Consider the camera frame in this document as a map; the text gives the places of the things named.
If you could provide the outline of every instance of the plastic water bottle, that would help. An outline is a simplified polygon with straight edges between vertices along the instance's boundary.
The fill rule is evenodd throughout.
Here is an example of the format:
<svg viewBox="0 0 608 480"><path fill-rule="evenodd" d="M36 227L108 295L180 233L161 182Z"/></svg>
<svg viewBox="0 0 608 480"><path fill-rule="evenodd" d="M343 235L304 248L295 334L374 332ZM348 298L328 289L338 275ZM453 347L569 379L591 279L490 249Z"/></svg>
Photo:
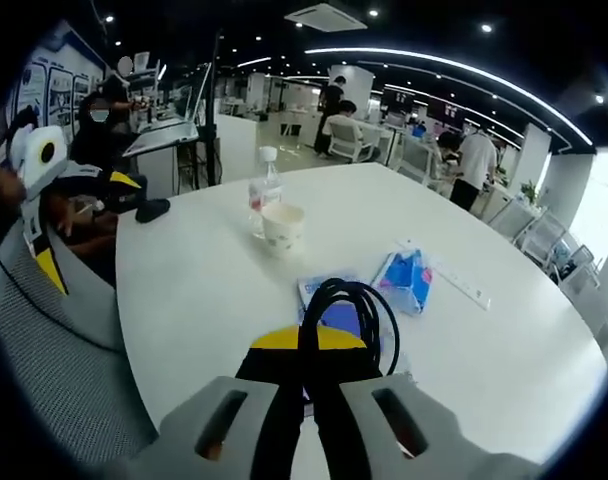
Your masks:
<svg viewBox="0 0 608 480"><path fill-rule="evenodd" d="M277 149L275 147L260 147L260 163L264 167L265 174L252 180L248 185L251 232L260 238L264 237L260 214L262 207L282 199L282 179L275 167L276 159Z"/></svg>

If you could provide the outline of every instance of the yellow part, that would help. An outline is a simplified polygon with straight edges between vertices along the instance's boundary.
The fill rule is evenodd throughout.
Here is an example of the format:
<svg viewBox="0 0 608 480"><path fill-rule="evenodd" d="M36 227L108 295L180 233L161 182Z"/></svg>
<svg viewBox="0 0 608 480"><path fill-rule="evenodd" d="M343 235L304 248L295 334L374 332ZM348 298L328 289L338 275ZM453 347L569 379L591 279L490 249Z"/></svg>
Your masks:
<svg viewBox="0 0 608 480"><path fill-rule="evenodd" d="M64 282L62 281L59 271L55 266L55 260L53 260L53 252L50 249L46 249L42 253L38 254L37 257L35 257L35 260L37 260L37 264L44 271L44 273L46 273L48 278L51 279L58 290L66 295L67 293L66 288L64 288Z"/></svg>
<svg viewBox="0 0 608 480"><path fill-rule="evenodd" d="M124 175L123 173L120 173L120 172L111 173L110 181L125 183L125 184L130 185L131 187L135 187L135 188L142 188L137 183L135 183L133 180L131 180L131 178L128 175Z"/></svg>
<svg viewBox="0 0 608 480"><path fill-rule="evenodd" d="M253 342L251 348L264 350L296 350L299 327L294 325L282 330L267 333ZM317 339L320 350L342 350L348 348L366 348L364 342L344 330L317 326Z"/></svg>

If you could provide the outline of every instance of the paper cup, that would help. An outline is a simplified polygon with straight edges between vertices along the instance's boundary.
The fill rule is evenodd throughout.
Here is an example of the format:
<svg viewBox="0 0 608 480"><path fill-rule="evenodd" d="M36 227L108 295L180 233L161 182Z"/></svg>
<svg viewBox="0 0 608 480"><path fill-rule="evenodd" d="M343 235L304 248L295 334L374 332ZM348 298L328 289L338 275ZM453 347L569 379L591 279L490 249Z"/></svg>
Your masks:
<svg viewBox="0 0 608 480"><path fill-rule="evenodd" d="M285 203L272 202L262 208L264 237L271 255L288 258L302 252L304 210Z"/></svg>

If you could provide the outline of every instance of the man in white shirt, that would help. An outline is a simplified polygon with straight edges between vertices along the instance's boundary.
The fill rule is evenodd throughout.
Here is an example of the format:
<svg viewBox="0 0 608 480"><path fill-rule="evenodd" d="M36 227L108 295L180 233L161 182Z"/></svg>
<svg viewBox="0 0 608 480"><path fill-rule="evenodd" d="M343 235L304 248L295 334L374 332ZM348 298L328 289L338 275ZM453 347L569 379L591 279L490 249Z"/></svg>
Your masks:
<svg viewBox="0 0 608 480"><path fill-rule="evenodd" d="M332 135L333 132L331 130L331 123L339 124L339 125L347 125L353 127L355 131L355 138L361 142L364 138L364 134L362 133L362 129L359 124L353 119L353 114L357 111L357 106L351 102L350 100L342 100L339 105L340 113L337 115L331 115L326 120L324 124L324 128L322 129L322 133L324 135ZM370 147L363 147L363 151L365 152ZM375 161L380 156L380 149L375 147L373 149L373 154L367 161Z"/></svg>
<svg viewBox="0 0 608 480"><path fill-rule="evenodd" d="M491 181L497 167L497 150L481 129L464 139L460 146L460 177L453 184L451 202L470 211L488 174Z"/></svg>

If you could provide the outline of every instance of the ceiling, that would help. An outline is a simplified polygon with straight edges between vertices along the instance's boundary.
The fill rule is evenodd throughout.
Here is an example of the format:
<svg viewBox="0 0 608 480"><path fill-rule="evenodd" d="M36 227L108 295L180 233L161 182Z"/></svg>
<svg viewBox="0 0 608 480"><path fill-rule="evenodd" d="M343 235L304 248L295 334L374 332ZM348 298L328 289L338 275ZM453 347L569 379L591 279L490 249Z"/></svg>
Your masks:
<svg viewBox="0 0 608 480"><path fill-rule="evenodd" d="M608 144L608 6L600 7L599 1L592 2L590 7L586 4L573 7L568 2L543 0L519 5L517 2L497 5L499 2L486 0L452 5L409 0L343 0L345 10L368 29L338 33L323 33L306 26L297 28L284 19L289 13L317 3L78 0L67 16L109 62L147 50L168 64L167 75L172 76L209 61L215 39L221 38L218 71L222 75L248 75L253 69L272 74L283 72L285 76L297 72L325 74L331 65L346 61L372 71L376 75L373 86L376 90L394 84L426 92L472 108L518 132L535 116L538 121L534 123L557 133L555 149L565 147L567 142L572 151L592 148L546 108L479 74L399 55L304 52L325 47L380 47L439 56L490 72L533 93L565 115L595 145ZM93 6L98 17L111 14L115 20L101 24ZM371 9L377 9L376 18L369 16ZM493 31L483 32L483 23L491 25ZM116 41L121 42L119 47L115 46ZM270 62L235 68L239 63L267 56L272 58ZM595 101L596 94L604 96L603 105ZM421 95L417 98L426 101ZM517 140L510 131L499 126L496 129Z"/></svg>

